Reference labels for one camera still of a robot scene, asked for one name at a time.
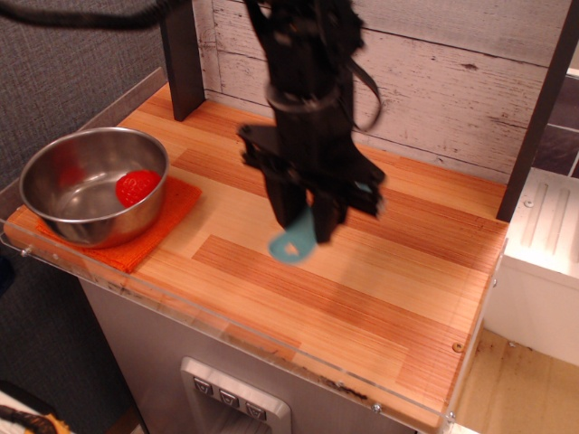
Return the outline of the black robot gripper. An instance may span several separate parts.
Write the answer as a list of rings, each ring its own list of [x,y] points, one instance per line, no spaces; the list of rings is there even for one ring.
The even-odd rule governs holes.
[[[352,139],[354,100],[339,97],[328,104],[319,101],[293,103],[284,108],[272,104],[275,124],[243,125],[238,134],[245,143],[244,163],[260,170],[277,223],[284,229],[307,207],[307,188],[335,192],[345,183],[380,186],[382,169],[356,147]],[[311,206],[318,244],[331,241],[347,215],[341,197],[318,192]]]

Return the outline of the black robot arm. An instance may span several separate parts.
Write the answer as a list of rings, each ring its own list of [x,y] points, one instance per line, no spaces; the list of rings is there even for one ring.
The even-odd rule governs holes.
[[[330,241],[349,209],[376,216],[384,172],[354,144],[354,80],[374,80],[354,61],[362,20],[348,1],[248,1],[269,71],[273,126],[246,125],[246,165],[261,171],[278,224],[305,210],[319,244]]]

